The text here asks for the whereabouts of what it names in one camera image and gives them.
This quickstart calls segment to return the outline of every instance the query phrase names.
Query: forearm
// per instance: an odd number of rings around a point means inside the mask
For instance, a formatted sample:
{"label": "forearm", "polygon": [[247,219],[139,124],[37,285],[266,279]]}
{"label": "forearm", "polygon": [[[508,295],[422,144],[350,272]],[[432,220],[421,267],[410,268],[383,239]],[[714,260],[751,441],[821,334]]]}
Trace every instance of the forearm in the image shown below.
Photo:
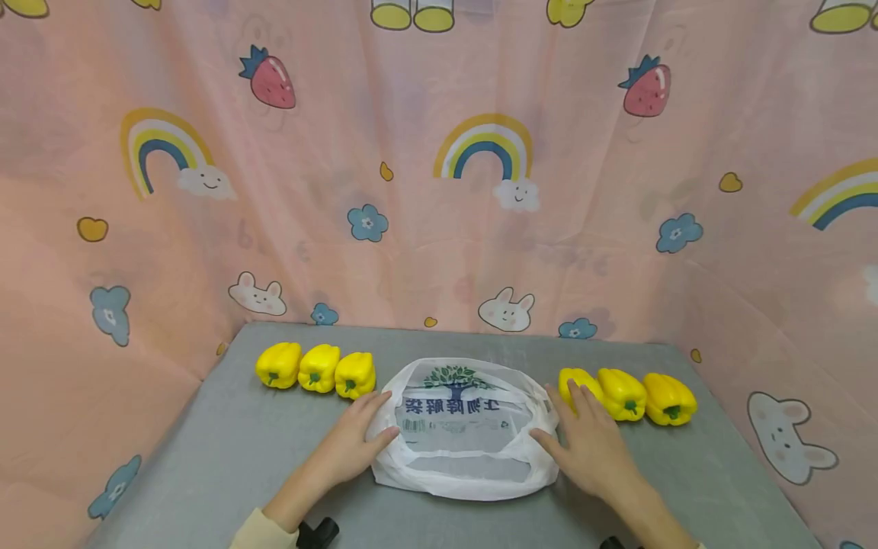
{"label": "forearm", "polygon": [[644,549],[695,549],[698,546],[646,480],[632,481],[630,489],[608,498],[607,504],[628,525]]}
{"label": "forearm", "polygon": [[306,462],[296,469],[263,508],[263,514],[284,530],[293,533],[305,515],[331,488],[322,475]]}

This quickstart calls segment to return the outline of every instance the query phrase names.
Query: gray table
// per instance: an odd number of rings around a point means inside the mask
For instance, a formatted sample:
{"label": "gray table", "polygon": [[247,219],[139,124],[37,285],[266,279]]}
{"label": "gray table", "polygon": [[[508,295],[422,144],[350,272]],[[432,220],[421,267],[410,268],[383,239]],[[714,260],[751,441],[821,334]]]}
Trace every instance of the gray table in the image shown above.
{"label": "gray table", "polygon": [[[701,409],[693,422],[661,429],[644,419],[625,423],[622,430],[644,475],[674,514],[709,549],[819,548],[672,347],[278,323],[249,324],[238,334],[89,547],[227,547],[250,511],[270,499],[347,406],[334,394],[264,387],[253,364],[265,348],[281,341],[297,341],[305,349],[333,343],[342,352],[371,351],[379,387],[422,357],[479,358],[522,370],[540,383],[555,382],[565,366],[592,373],[621,368],[639,378],[666,372],[695,393]],[[324,516],[341,526],[337,549],[596,549],[611,535],[629,549],[638,547],[608,508],[563,475],[536,494],[482,503],[379,486],[367,472],[333,491],[307,520],[316,525]]]}

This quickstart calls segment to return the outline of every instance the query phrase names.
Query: bunny face print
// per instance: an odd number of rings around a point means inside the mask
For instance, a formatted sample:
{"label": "bunny face print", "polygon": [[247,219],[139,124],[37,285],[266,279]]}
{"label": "bunny face print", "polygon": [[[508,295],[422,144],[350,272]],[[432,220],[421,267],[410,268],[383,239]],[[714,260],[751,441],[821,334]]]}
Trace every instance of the bunny face print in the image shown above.
{"label": "bunny face print", "polygon": [[497,297],[479,306],[479,318],[504,332],[522,332],[530,326],[530,308],[534,306],[533,294],[512,302],[512,288],[503,288]]}
{"label": "bunny face print", "polygon": [[228,294],[241,307],[254,313],[271,314],[272,316],[286,313],[286,303],[280,299],[280,293],[279,282],[272,282],[264,290],[257,288],[253,273],[247,271],[238,277],[238,284],[228,288]]}
{"label": "bunny face print", "polygon": [[814,469],[832,469],[838,465],[835,452],[823,446],[805,444],[795,426],[808,421],[811,411],[802,401],[777,401],[759,391],[750,395],[747,414],[768,463],[784,479],[803,486],[811,480]]}

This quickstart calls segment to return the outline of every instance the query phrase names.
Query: pink fabric backdrop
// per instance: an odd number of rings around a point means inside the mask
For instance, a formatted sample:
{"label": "pink fabric backdrop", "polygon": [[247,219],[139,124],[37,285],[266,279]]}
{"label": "pink fabric backdrop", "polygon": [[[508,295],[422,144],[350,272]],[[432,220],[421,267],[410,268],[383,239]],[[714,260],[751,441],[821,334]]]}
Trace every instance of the pink fabric backdrop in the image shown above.
{"label": "pink fabric backdrop", "polygon": [[875,4],[0,1],[4,546],[84,543],[250,320],[675,343],[878,544]]}

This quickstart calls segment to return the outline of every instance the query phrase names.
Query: bell pepper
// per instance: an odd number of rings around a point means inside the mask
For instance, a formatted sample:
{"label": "bell pepper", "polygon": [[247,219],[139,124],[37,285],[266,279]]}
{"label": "bell pepper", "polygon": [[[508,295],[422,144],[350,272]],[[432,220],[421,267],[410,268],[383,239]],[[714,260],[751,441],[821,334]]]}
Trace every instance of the bell pepper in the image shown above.
{"label": "bell pepper", "polygon": [[271,345],[256,360],[256,375],[262,383],[276,389],[289,389],[296,385],[302,346],[282,342]]}
{"label": "bell pepper", "polygon": [[375,366],[372,353],[355,352],[343,358],[335,367],[335,391],[352,401],[375,388]]}
{"label": "bell pepper", "polygon": [[689,387],[663,373],[647,373],[646,414],[657,425],[682,425],[689,423],[698,411],[698,402]]}
{"label": "bell pepper", "polygon": [[335,388],[335,366],[342,350],[328,343],[317,345],[302,357],[299,365],[299,383],[302,388],[328,393]]}
{"label": "bell pepper", "polygon": [[646,388],[637,378],[622,370],[601,368],[598,381],[604,391],[604,408],[613,419],[635,422],[644,416]]}
{"label": "bell pepper", "polygon": [[592,392],[594,398],[603,404],[603,389],[595,378],[581,368],[562,368],[558,374],[558,392],[561,398],[567,403],[567,406],[576,414],[576,405],[573,404],[573,397],[570,395],[570,387],[567,386],[567,380],[572,379],[578,386],[586,386]]}

